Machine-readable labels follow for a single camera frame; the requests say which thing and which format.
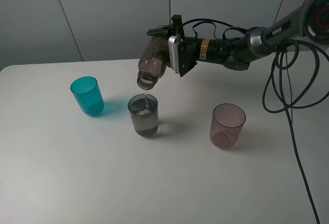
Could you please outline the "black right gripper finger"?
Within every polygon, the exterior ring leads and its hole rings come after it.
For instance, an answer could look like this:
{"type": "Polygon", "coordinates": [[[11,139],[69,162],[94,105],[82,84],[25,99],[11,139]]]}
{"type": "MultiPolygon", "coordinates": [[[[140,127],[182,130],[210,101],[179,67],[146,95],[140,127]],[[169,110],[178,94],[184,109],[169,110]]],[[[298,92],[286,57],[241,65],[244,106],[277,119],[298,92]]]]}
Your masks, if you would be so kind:
{"type": "Polygon", "coordinates": [[[159,26],[155,29],[150,29],[147,31],[148,36],[155,36],[155,37],[170,37],[172,35],[172,26],[165,25],[159,26]]]}

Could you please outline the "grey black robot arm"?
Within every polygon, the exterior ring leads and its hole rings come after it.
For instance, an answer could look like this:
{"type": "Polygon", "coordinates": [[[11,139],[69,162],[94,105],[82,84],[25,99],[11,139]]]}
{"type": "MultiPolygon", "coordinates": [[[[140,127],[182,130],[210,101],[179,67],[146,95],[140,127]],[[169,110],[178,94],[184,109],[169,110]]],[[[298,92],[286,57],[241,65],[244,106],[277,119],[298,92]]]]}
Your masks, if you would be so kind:
{"type": "Polygon", "coordinates": [[[170,67],[180,76],[187,74],[198,61],[223,65],[232,70],[247,70],[251,62],[270,55],[296,36],[307,37],[318,45],[328,46],[328,0],[305,0],[303,4],[269,28],[237,30],[241,38],[203,39],[184,35],[181,15],[172,16],[170,25],[150,29],[147,34],[169,43],[170,67]]]}

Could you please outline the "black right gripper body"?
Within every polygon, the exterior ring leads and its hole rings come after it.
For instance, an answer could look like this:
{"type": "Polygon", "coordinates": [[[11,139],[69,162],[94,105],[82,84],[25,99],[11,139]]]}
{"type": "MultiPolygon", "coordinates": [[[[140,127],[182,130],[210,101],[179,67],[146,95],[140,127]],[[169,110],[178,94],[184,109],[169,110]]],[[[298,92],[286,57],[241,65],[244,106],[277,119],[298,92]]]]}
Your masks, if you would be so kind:
{"type": "Polygon", "coordinates": [[[229,55],[227,41],[186,37],[178,45],[179,75],[186,75],[198,61],[223,65],[229,55]]]}

